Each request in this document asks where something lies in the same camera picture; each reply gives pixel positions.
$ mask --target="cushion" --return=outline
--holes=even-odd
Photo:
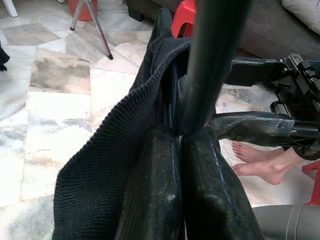
[[[282,6],[282,0],[253,0],[240,47],[261,58],[299,53],[320,60],[320,35]]]
[[[320,34],[320,1],[319,0],[282,0],[282,5],[309,29]]]

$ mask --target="black sweater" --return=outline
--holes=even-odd
[[[130,93],[104,119],[85,146],[59,172],[54,194],[54,240],[112,240],[130,172],[146,131],[160,122],[159,89],[190,38],[173,38],[171,14],[162,9]]]

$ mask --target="bare foot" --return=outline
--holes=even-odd
[[[232,169],[237,176],[258,176],[272,185],[280,184],[286,174],[285,171],[275,170],[268,161],[240,163]]]
[[[269,184],[278,185],[290,169],[303,161],[291,147],[269,161],[240,163],[232,169],[237,176],[258,176]]]
[[[261,151],[237,141],[232,143],[232,149],[235,156],[246,163],[271,160],[284,153],[282,147],[272,151]]]

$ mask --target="white pillow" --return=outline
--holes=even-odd
[[[320,35],[320,0],[282,0],[282,5]]]

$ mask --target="red plastic stool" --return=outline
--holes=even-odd
[[[312,191],[311,200],[306,203],[307,205],[320,205],[320,161],[305,165],[302,167],[302,172],[316,170],[314,187]]]
[[[70,11],[71,11],[72,16],[75,15],[78,2],[79,2],[78,0],[68,0],[68,4],[70,7]],[[98,14],[98,0],[91,0],[91,2],[93,5],[94,12],[97,15]],[[82,5],[82,9],[81,9],[78,20],[84,21],[84,22],[89,22],[89,21],[93,20],[87,4]]]
[[[184,0],[176,9],[172,22],[172,35],[177,38],[181,27],[186,24],[184,37],[191,37],[196,20],[196,0]]]

